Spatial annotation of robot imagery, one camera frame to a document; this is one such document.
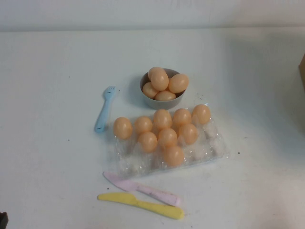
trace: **egg carton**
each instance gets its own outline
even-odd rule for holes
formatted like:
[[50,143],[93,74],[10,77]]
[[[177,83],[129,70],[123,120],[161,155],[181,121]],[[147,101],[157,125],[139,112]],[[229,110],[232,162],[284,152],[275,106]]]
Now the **egg carton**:
[[[186,109],[190,113],[193,111],[193,108]],[[174,112],[169,112],[172,119]],[[131,118],[130,122],[134,124],[137,118]],[[212,118],[204,125],[194,120],[192,123],[197,127],[199,137],[192,145],[187,145],[182,136],[178,137],[177,145],[181,147],[184,153],[183,163],[178,167],[170,167],[164,162],[164,148],[160,144],[151,153],[143,152],[140,143],[137,142],[138,135],[134,128],[132,136],[128,140],[117,138],[112,132],[112,123],[109,129],[109,135],[111,135],[110,144],[112,146],[110,153],[112,156],[115,154],[114,160],[116,161],[117,173],[122,177],[142,176],[153,172],[202,164],[217,158],[229,156],[224,138],[218,132],[215,121]],[[158,136],[158,130],[155,125],[153,125],[152,132]]]

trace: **gray bowl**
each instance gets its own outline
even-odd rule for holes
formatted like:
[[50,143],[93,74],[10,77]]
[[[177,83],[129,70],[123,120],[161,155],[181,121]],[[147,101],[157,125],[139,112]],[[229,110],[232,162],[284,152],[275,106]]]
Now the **gray bowl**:
[[[179,72],[176,72],[175,70],[172,70],[172,69],[164,68],[164,70],[166,71],[168,78],[172,78],[174,75],[179,74]],[[157,101],[157,100],[148,98],[146,95],[144,95],[144,93],[142,91],[143,86],[148,82],[150,82],[150,80],[148,79],[148,73],[146,73],[140,81],[140,90],[142,92],[142,96],[143,96],[145,103],[147,105],[149,105],[151,108],[156,109],[156,110],[158,110],[158,109],[167,110],[167,109],[173,108],[181,101],[182,96],[185,92],[185,90],[184,90],[183,92],[177,93],[176,98],[173,100],[170,100],[170,101]]]

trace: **blue fork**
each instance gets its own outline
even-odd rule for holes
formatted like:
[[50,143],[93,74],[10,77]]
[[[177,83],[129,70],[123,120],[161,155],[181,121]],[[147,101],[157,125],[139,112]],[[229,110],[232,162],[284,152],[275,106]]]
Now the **blue fork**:
[[100,116],[96,121],[95,128],[94,128],[95,132],[97,132],[97,133],[103,132],[105,130],[105,126],[106,126],[108,116],[109,116],[110,105],[111,105],[112,99],[114,98],[115,94],[116,94],[116,87],[114,87],[114,86],[109,86],[104,91],[105,103],[104,103],[104,106],[100,113]]

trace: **yellow knife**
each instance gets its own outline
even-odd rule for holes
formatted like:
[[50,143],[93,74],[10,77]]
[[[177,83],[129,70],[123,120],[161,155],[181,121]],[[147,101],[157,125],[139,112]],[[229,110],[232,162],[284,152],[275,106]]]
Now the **yellow knife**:
[[182,219],[184,217],[184,212],[181,208],[161,205],[161,204],[153,204],[149,202],[143,202],[137,200],[137,198],[131,194],[126,192],[111,192],[100,194],[97,197],[98,200],[105,200],[111,202],[117,202],[122,204],[128,204],[135,207],[143,208],[149,211],[153,211],[159,213],[161,215],[173,218],[173,219]]

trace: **toy egg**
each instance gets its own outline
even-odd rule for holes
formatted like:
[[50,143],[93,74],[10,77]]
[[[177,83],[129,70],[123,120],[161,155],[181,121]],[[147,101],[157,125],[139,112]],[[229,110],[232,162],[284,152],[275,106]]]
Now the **toy egg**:
[[154,89],[164,91],[168,86],[168,75],[163,68],[153,71],[151,74],[151,82]]
[[153,122],[159,130],[170,128],[172,126],[171,114],[165,109],[157,110],[153,115]]
[[148,82],[148,83],[144,84],[142,92],[148,98],[153,99],[158,94],[159,91],[153,88],[151,82]]
[[192,122],[191,113],[184,108],[178,109],[173,115],[173,122],[176,126],[189,124]]
[[114,121],[113,133],[121,140],[126,140],[132,135],[132,124],[124,117],[120,117]]
[[156,95],[155,100],[158,101],[170,101],[176,98],[176,95],[174,93],[171,93],[170,91],[161,91]]
[[176,74],[170,80],[168,88],[172,93],[183,92],[189,85],[189,79],[185,74]]
[[146,153],[153,152],[158,145],[157,137],[152,132],[142,133],[138,138],[138,142],[141,144],[142,150]]
[[163,129],[158,134],[158,141],[162,147],[170,147],[176,145],[177,139],[177,133],[171,128]]
[[193,124],[186,124],[179,128],[179,136],[183,137],[187,145],[191,145],[197,141],[199,132]]
[[148,79],[149,80],[152,80],[152,75],[154,74],[154,73],[163,73],[163,71],[165,71],[163,68],[161,68],[161,67],[153,67],[153,68],[151,68],[149,71],[148,71]]
[[195,123],[200,123],[202,125],[208,123],[211,118],[210,109],[203,104],[197,105],[192,112],[192,118]]
[[137,134],[142,134],[144,132],[151,131],[153,128],[153,123],[149,117],[141,116],[135,121],[134,128]]
[[164,162],[170,167],[177,167],[184,162],[184,153],[181,147],[171,146],[163,152]]

